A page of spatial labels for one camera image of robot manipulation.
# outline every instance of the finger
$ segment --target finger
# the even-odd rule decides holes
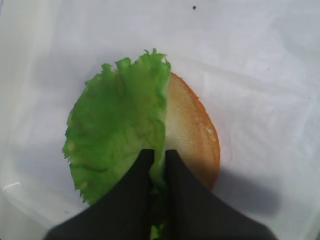
[[[149,170],[154,159],[154,150],[142,150],[131,169],[106,196],[51,230],[46,240],[150,239]]]
[[[208,191],[177,151],[166,153],[166,176],[176,239],[276,239],[267,227],[237,212]]]

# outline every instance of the lettuce leaf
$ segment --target lettuce leaf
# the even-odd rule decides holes
[[[63,147],[75,189],[96,203],[127,173],[142,149],[155,150],[153,183],[163,179],[167,90],[171,65],[165,55],[146,52],[135,63],[104,64],[86,83],[71,111]]]

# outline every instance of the sandwich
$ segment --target sandwich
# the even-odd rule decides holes
[[[104,64],[70,112],[63,152],[75,189],[89,205],[122,179],[142,149],[155,150],[150,170],[155,205],[166,196],[166,150],[177,150],[197,179],[213,188],[220,169],[217,131],[165,57],[154,49],[134,63],[129,58],[116,62],[115,71]],[[164,222],[154,223],[152,238],[161,237]]]

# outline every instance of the bun crust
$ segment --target bun crust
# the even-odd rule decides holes
[[[177,150],[196,178],[212,189],[220,170],[220,144],[206,109],[174,73],[168,87],[166,149]]]

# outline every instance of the bun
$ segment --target bun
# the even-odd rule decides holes
[[[206,109],[174,73],[168,87],[166,149],[177,150],[196,178],[212,189],[220,170],[220,144]]]

